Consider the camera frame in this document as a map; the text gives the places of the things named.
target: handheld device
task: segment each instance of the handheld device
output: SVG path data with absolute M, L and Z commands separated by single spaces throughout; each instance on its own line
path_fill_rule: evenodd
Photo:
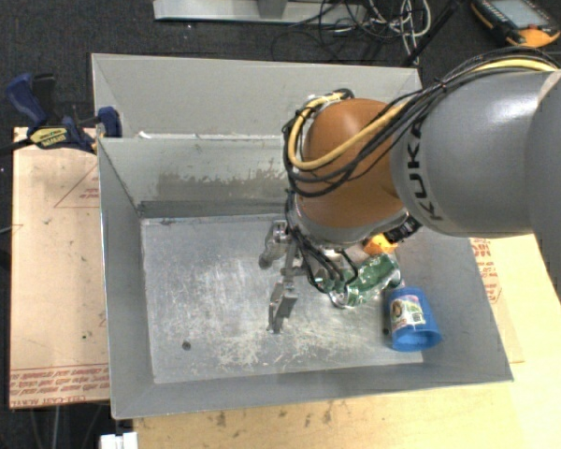
M 502 45 L 544 47 L 561 35 L 554 18 L 530 0 L 472 0 L 470 5 Z

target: black cord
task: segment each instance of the black cord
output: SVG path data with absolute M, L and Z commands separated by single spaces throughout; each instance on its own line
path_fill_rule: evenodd
M 95 423 L 97 422 L 97 419 L 98 419 L 100 413 L 102 412 L 102 408 L 103 408 L 103 406 L 101 404 L 98 404 L 97 409 L 95 410 L 95 413 L 93 414 L 92 422 L 90 422 L 90 425 L 87 427 L 87 432 L 85 433 L 85 437 L 83 438 L 83 443 L 81 444 L 80 449 L 85 449 L 85 447 L 87 447 L 88 442 L 92 438 Z
M 301 195 L 303 197 L 319 197 L 324 196 L 332 191 L 335 191 L 339 188 L 342 184 L 347 181 L 353 181 L 358 178 L 361 178 L 366 174 L 372 167 L 374 167 L 395 145 L 396 142 L 403 137 L 403 135 L 407 132 L 408 129 L 412 128 L 413 125 L 419 125 L 426 115 L 439 103 L 442 98 L 446 96 L 446 94 L 456 90 L 460 86 L 468 83 L 471 80 L 476 80 L 479 78 L 483 78 L 490 74 L 495 73 L 502 73 L 502 72 L 511 72 L 511 71 L 525 71 L 523 68 L 515 68 L 515 67 L 506 67 L 506 68 L 492 68 L 492 69 L 483 69 L 478 70 L 480 66 L 499 62 L 503 60 L 510 59 L 512 56 L 517 56 L 518 58 L 522 58 L 529 61 L 541 62 L 548 65 L 552 65 L 554 67 L 559 67 L 559 64 L 550 57 L 548 54 L 538 51 L 537 49 L 521 49 L 521 48 L 504 48 L 498 49 L 496 51 L 489 51 L 483 55 L 475 56 L 454 70 L 448 73 L 443 80 L 437 81 L 435 84 L 431 85 L 430 87 L 426 88 L 425 90 L 420 90 L 417 92 L 413 92 L 411 94 L 402 95 L 393 102 L 389 103 L 386 108 L 384 108 L 378 115 L 370 122 L 373 123 L 374 121 L 378 120 L 382 117 L 386 112 L 395 106 L 400 100 L 410 97 L 410 100 L 407 101 L 403 108 L 397 113 L 397 115 L 383 127 L 382 130 L 379 130 L 355 155 L 355 157 L 345 165 L 340 168 L 337 168 L 333 171 L 330 171 L 324 175 L 320 175 L 319 173 L 315 173 L 313 171 L 297 171 L 293 167 L 291 161 L 288 157 L 288 139 L 289 139 L 289 131 L 293 127 L 295 123 L 295 119 L 288 122 L 283 127 L 283 133 L 285 135 L 285 147 L 283 152 L 283 163 L 285 164 L 285 169 L 287 171 L 289 184 L 293 192 Z M 304 117 L 309 117 L 315 111 L 308 111 L 307 113 L 301 113 Z M 373 152 L 375 152 L 385 141 L 387 141 L 390 137 L 392 137 L 396 132 L 400 132 L 394 141 L 390 145 L 388 149 L 386 149 L 380 156 L 378 156 L 374 162 L 368 167 L 364 172 L 359 175 L 354 175 L 353 172 L 357 168 L 357 166 L 362 163 L 366 158 L 368 158 Z M 325 167 L 326 165 L 330 164 L 328 162 L 324 165 L 321 165 L 318 168 L 315 168 L 316 171 Z M 312 183 L 323 183 L 325 187 L 322 189 L 310 191 L 300 187 L 297 183 L 302 182 L 305 184 L 312 184 Z

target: blue cup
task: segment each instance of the blue cup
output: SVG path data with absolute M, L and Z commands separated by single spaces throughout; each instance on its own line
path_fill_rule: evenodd
M 387 304 L 393 349 L 423 351 L 442 341 L 428 300 L 420 288 L 406 286 L 395 289 L 389 293 Z

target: black cable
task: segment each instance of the black cable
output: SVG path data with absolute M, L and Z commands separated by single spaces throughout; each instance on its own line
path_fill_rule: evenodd
M 403 61 L 401 66 L 410 66 L 413 62 L 415 62 L 418 59 L 418 57 L 422 54 L 424 49 L 437 35 L 437 33 L 444 26 L 444 24 L 452 17 L 455 11 L 457 11 L 457 9 L 461 7 L 462 2 L 464 1 L 466 0 L 449 1 L 447 6 L 440 12 L 440 15 L 437 17 L 430 30 L 428 30 L 428 32 L 424 35 L 422 40 L 419 42 L 418 46 L 415 49 L 413 49 L 411 54 Z
M 39 437 L 39 431 L 37 430 L 36 410 L 32 409 L 29 411 L 29 416 L 31 417 L 31 428 L 34 431 L 34 439 L 36 440 L 37 449 L 44 449 L 44 443 Z
M 15 150 L 18 150 L 20 148 L 25 148 L 26 146 L 33 145 L 33 144 L 34 144 L 33 141 L 31 141 L 28 138 L 22 139 L 21 141 L 16 141 L 14 143 L 10 143 L 9 145 L 0 148 L 0 156 L 6 156 L 8 154 L 11 154 Z
M 351 269 L 353 271 L 353 276 L 351 276 L 351 278 L 343 284 L 343 293 L 345 293 L 345 295 L 347 295 L 347 291 L 349 291 L 348 286 L 352 282 L 357 280 L 357 278 L 359 278 L 359 268 L 355 265 L 355 263 L 352 261 L 352 259 L 347 255 L 345 250 L 340 249 L 340 250 L 338 250 L 338 253 L 345 258 L 345 261 L 347 261 L 347 264 L 351 267 Z
M 87 432 L 85 433 L 85 437 L 83 438 L 83 443 L 81 444 L 80 449 L 85 449 L 88 442 L 90 441 L 90 439 L 92 437 L 92 433 L 94 431 L 95 423 L 97 422 L 97 418 L 99 417 L 100 413 L 102 412 L 102 407 L 103 407 L 102 405 L 98 404 L 97 410 L 93 414 L 92 421 L 90 422 L 90 425 L 87 427 Z
M 371 121 L 380 118 L 386 113 L 386 111 L 393 107 L 397 101 L 411 96 L 411 99 L 406 102 L 403 108 L 397 113 L 393 120 L 391 120 L 382 130 L 380 130 L 376 135 L 374 135 L 366 145 L 360 150 L 360 152 L 347 164 L 342 167 L 335 169 L 325 175 L 318 175 L 312 171 L 295 171 L 293 165 L 288 159 L 288 127 L 292 126 L 290 124 L 285 125 L 285 151 L 283 152 L 283 162 L 287 170 L 289 183 L 292 191 L 303 196 L 303 197 L 318 197 L 329 194 L 330 192 L 339 188 L 340 185 L 347 181 L 353 181 L 361 178 L 366 174 L 374 165 L 380 161 L 384 155 L 386 155 L 396 144 L 394 141 L 389 149 L 384 151 L 376 160 L 372 163 L 370 167 L 367 168 L 362 174 L 352 177 L 352 174 L 362 161 L 369 157 L 376 149 L 378 149 L 382 143 L 388 140 L 396 131 L 401 130 L 401 134 L 398 135 L 397 139 L 402 138 L 403 134 L 408 128 L 410 128 L 415 123 L 419 124 L 423 118 L 435 107 L 439 101 L 446 96 L 446 94 L 454 91 L 460 86 L 466 84 L 471 80 L 476 80 L 485 77 L 489 74 L 511 72 L 511 71 L 525 71 L 525 68 L 516 68 L 515 66 L 504 67 L 504 68 L 489 68 L 478 70 L 480 66 L 487 65 L 489 63 L 498 62 L 506 59 L 510 59 L 513 56 L 518 56 L 529 61 L 541 62 L 548 65 L 553 65 L 558 67 L 558 63 L 552 59 L 548 54 L 532 49 L 530 51 L 526 49 L 499 49 L 498 51 L 489 51 L 483 55 L 473 57 L 463 64 L 461 64 L 456 69 L 452 70 L 447 76 L 425 90 L 413 92 L 408 95 L 403 95 L 398 99 L 387 105 L 387 108 L 383 109 L 376 117 Z M 304 183 L 320 183 L 323 182 L 327 186 L 323 189 L 317 191 L 307 191 L 303 188 L 297 186 L 297 182 L 301 181 Z

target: gray metal tray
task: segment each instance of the gray metal tray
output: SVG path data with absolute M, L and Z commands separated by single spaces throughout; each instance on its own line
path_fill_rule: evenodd
M 121 65 L 125 61 L 126 70 Z M 125 123 L 130 123 L 129 115 L 143 113 L 136 107 L 127 111 L 120 102 L 132 102 L 133 93 L 145 94 L 145 86 L 157 93 L 151 101 L 159 102 L 160 110 L 182 112 L 170 102 L 176 96 L 158 93 L 152 78 L 165 79 L 165 74 L 194 69 L 194 64 L 203 70 L 225 63 L 148 58 L 142 67 L 141 62 L 137 57 L 94 57 L 94 75 L 100 72 L 96 81 L 128 80 L 129 74 L 137 80 L 126 90 L 116 84 L 96 89 L 96 94 L 114 99 Z M 233 68 L 237 62 L 228 65 Z M 270 85 L 266 76 L 279 75 L 277 64 L 239 65 L 247 86 Z M 402 81 L 395 85 L 391 80 L 393 91 L 411 90 L 409 70 L 369 68 L 360 73 L 357 68 L 352 81 L 340 80 L 346 77 L 343 68 L 332 65 L 287 65 L 281 74 L 290 79 L 306 70 L 311 71 L 309 86 L 314 91 L 323 84 L 330 88 L 351 84 L 359 85 L 362 93 L 364 77 L 374 80 L 399 73 Z M 416 78 L 410 81 L 417 84 Z M 224 91 L 227 83 L 221 78 L 217 87 L 222 92 L 209 94 L 209 99 L 230 98 Z M 172 84 L 165 79 L 161 86 L 169 90 Z M 180 91 L 186 89 L 178 85 Z M 204 91 L 214 92 L 213 86 L 206 87 Z M 366 96 L 396 96 L 386 90 L 376 96 L 382 91 L 373 90 Z M 192 92 L 199 93 L 199 88 Z M 287 94 L 277 97 L 290 99 Z M 96 100 L 96 105 L 112 101 Z M 231 108 L 228 102 L 220 104 Z M 272 106 L 269 112 L 277 132 L 278 111 Z M 288 119 L 292 111 L 285 104 L 280 113 Z M 392 350 L 382 332 L 381 301 L 340 311 L 305 281 L 298 282 L 299 300 L 283 332 L 267 333 L 267 304 L 280 267 L 261 270 L 257 259 L 270 223 L 282 213 L 286 187 L 282 141 L 272 128 L 256 134 L 259 123 L 250 123 L 239 109 L 235 112 L 229 115 L 232 124 L 226 135 L 197 131 L 220 124 L 213 109 L 204 110 L 201 122 L 195 117 L 193 135 L 171 133 L 173 118 L 161 111 L 154 116 L 161 125 L 154 127 L 163 131 L 151 132 L 151 138 L 132 138 L 149 130 L 139 118 L 126 126 L 128 138 L 100 142 L 114 417 L 349 398 L 511 378 L 468 240 L 430 231 L 422 230 L 400 245 L 397 257 L 406 282 L 423 287 L 432 305 L 444 337 L 435 348 L 412 354 Z M 253 118 L 266 121 L 261 114 Z M 233 128 L 241 128 L 237 133 L 243 136 L 229 135 L 235 133 Z

